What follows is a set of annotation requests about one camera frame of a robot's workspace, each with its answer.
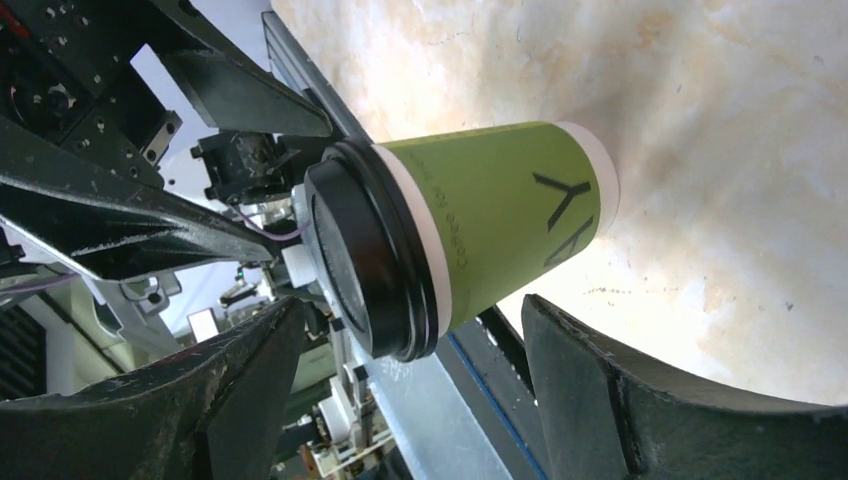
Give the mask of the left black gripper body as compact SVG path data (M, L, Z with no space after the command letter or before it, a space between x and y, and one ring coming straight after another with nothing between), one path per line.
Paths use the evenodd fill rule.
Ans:
M145 44L139 1L4 1L1 112L117 175L164 184L181 127L131 61Z

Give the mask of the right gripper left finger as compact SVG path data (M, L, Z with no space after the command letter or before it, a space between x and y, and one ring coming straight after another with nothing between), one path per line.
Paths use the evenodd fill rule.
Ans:
M304 340L305 305L251 320L73 395L1 405L5 479L265 479Z

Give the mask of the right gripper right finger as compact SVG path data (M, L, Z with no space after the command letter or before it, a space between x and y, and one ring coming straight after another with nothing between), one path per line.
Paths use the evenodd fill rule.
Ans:
M538 295L521 310L556 479L843 479L847 410L720 384Z

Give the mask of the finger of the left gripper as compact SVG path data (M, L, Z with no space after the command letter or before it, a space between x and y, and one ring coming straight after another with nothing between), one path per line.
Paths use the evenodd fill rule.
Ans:
M274 242L1 121L1 221L75 271L129 281L216 261L268 262Z
M189 1L147 1L149 45L212 128L328 137L326 113L263 70Z

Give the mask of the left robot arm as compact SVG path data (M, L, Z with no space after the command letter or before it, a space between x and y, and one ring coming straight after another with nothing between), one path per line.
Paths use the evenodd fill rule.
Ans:
M274 261L273 240L166 190L181 121L132 67L143 47L214 129L191 151L209 199L284 197L332 137L324 111L188 1L5 1L2 224L97 280Z

